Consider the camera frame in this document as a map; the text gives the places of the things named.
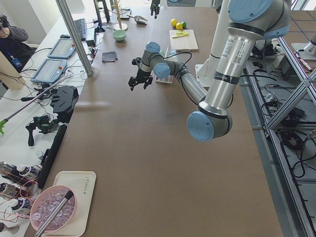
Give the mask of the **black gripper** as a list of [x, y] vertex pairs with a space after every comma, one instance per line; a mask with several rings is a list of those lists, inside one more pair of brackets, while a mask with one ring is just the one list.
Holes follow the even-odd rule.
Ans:
[[130, 77], [128, 85], [130, 90], [133, 91], [134, 87], [139, 84], [138, 80], [145, 80], [143, 88], [146, 89], [153, 82], [153, 77], [151, 76], [152, 68], [143, 63], [141, 57], [136, 57], [132, 59], [132, 65], [138, 67], [136, 77]]

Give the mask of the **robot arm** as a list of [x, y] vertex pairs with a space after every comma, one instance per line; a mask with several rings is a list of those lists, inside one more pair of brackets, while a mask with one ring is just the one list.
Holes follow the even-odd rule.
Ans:
[[158, 43], [146, 44], [142, 57], [132, 60], [138, 67], [129, 79], [130, 88], [148, 86], [153, 76], [160, 79], [174, 76], [198, 110], [187, 118], [190, 135], [198, 141], [226, 135], [232, 128], [227, 110], [230, 98], [239, 82], [245, 63], [258, 40], [282, 37], [288, 33], [291, 2], [288, 0], [230, 0], [222, 4], [220, 16], [227, 15], [228, 34], [218, 65], [208, 89], [192, 76], [186, 65], [169, 61], [160, 54]]
[[154, 16], [154, 18], [157, 19], [160, 10], [160, 0], [152, 0], [150, 10], [151, 16]]

